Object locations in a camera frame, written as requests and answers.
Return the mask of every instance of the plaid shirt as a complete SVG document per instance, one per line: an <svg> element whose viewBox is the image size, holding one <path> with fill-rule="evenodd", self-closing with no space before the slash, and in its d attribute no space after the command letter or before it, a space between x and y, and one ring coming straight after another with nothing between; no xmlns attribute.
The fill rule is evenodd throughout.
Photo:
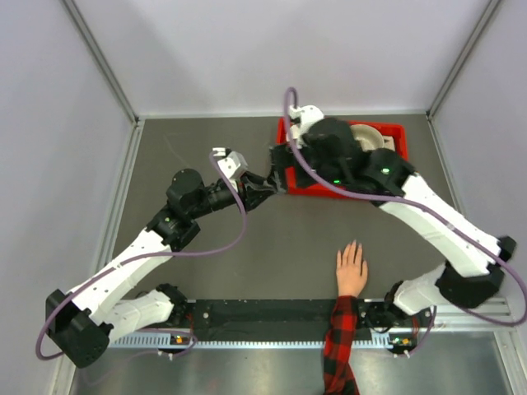
<svg viewBox="0 0 527 395"><path fill-rule="evenodd" d="M324 347L324 395L359 395L349 366L357 325L357 299L340 296L331 316Z"/></svg>

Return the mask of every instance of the purple cable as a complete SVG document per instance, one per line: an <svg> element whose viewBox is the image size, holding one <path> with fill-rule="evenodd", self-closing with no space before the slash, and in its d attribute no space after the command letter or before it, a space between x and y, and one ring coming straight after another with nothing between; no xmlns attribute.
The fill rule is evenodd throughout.
<svg viewBox="0 0 527 395"><path fill-rule="evenodd" d="M227 251L228 249L231 249L232 247L234 247L236 244L238 244L238 242L240 242L240 240L243 238L245 234L245 229L247 228L247 213L245 212L244 203L241 201L240 197L238 196L238 192L232 187L231 181L223 174L222 170L220 169L220 166L216 162L214 153L215 151L211 152L210 155L208 156L208 159L211 161L212 166L214 166L214 169L216 169L216 171L222 177L223 181L225 182L225 185L231 191L233 198L236 200L236 205L240 209L242 228L241 228L241 232L238 235L238 237L236 237L234 241L232 241L231 243L229 243L228 245L224 247L221 247L219 249L212 249L209 251L187 252L187 253L183 251L179 251L177 253L144 253L136 257L125 259L124 261L121 262L121 266L124 266L133 261L137 261L138 259L151 258L151 257L207 257L210 255L214 255L216 253L223 253ZM72 292L70 295L66 296L66 299L64 299L63 302L59 304L57 308L49 315L48 319L46 319L44 323L44 326L40 329L39 336L36 339L35 354L39 360L53 360L55 358L60 357L63 354L63 352L58 352L57 354L53 354L53 355L43 355L42 354L42 341L44 340L44 336L49 329L49 325L51 325L55 317L57 317L58 313L60 313L60 311L64 308L66 304L68 304L73 299L75 299L77 296L79 296L86 288L92 286L93 284L98 282L98 280L100 280L101 278L108 276L114 270L116 270L114 267L110 267L109 269L91 278L89 281L86 282L86 284L84 284L83 286L80 286L77 290L75 290L75 292Z"/></svg>
<svg viewBox="0 0 527 395"><path fill-rule="evenodd" d="M179 352L177 354L174 354L174 358L180 358L181 356L187 355L196 346L196 344L198 344L198 338L193 333L181 332L181 331L172 331L172 330L165 330L165 331L163 331L163 330L155 330L155 329L142 330L140 332L174 333L175 335L186 336L186 337L188 335L190 335L192 337L192 342L190 343L190 346L188 346L187 348L185 348L181 352ZM138 356L146 356L146 355L158 354L158 353L159 353L158 350L139 351L138 353L129 356L125 360L120 361L119 364L116 367L114 367L113 369L110 369L107 373L103 374L101 377L99 377L95 381L91 381L90 380L90 378L88 377L88 373L86 372L86 369L84 369L82 371L82 378L83 378L84 382L86 383L86 385L88 387L95 387L95 386L99 385L100 383L102 383L103 381L105 381L109 376L111 376L117 370L121 370L130 360L133 360L133 359L137 358Z"/></svg>
<svg viewBox="0 0 527 395"><path fill-rule="evenodd" d="M291 120L289 118L289 96L291 94L293 95L293 104L295 105L295 107L298 106L298 94L296 92L296 89L294 87L287 88L286 94L284 96L284 101L283 101L283 117L284 117L284 120L285 120L285 129L286 129L287 135L289 137L289 146L291 147L296 160L298 161L298 163L300 163L300 165L302 166L302 169L304 169L304 171L307 174L309 174L317 183L325 186L330 191L333 191L335 193L339 193L339 194L341 194L343 196L346 196L348 198L360 199L360 200L376 200L378 202L397 202L397 203L408 204L409 206L413 206L413 207L419 208L420 210L423 210L424 212L430 214L431 216L436 218L443 225L449 226L452 229L452 231L456 235L458 235L461 239L463 239L467 243L473 245L475 248L479 249L480 251L485 253L489 258L491 258L493 261L495 261L498 265L503 267L503 269L506 272L508 272L514 278L514 280L518 283L518 286L520 286L521 292L522 292L522 294L524 296L524 300L525 300L525 310L524 310L523 315L517 321L511 321L511 322L501 321L501 320L498 320L498 319L485 317L484 315L481 315L479 313L475 313L474 311L471 311L471 310L468 310L468 309L462 309L462 310L465 313L472 314L474 317L480 318L480 319L482 319L484 321L487 321L489 323L502 325L504 327L515 327L516 325L521 325L522 323L527 321L527 285L521 279L520 274L518 274L518 272L511 265L509 265L505 261L503 261L503 259L501 259L497 255L493 254L491 251L489 251L488 249L483 247L480 243L476 242L475 240L470 239L465 233L463 233L460 230L458 230L457 228L455 228L451 223L449 223L445 218L443 218L442 216L437 214L435 211L433 211L432 209L428 208L424 204L421 204L419 202L414 202L412 200L408 200L408 199L405 199L403 197L393 197L393 196L384 196L384 195L371 195L371 194L367 194L367 193L354 193L354 192L345 191L343 189L335 187L331 183L328 183L325 179L323 179L318 174L316 174L314 171L312 171L310 166L307 164L305 159L302 157L302 154L300 153L300 150L296 147L296 144L294 143L294 137L292 135L291 129L289 128L289 125L291 124Z"/></svg>

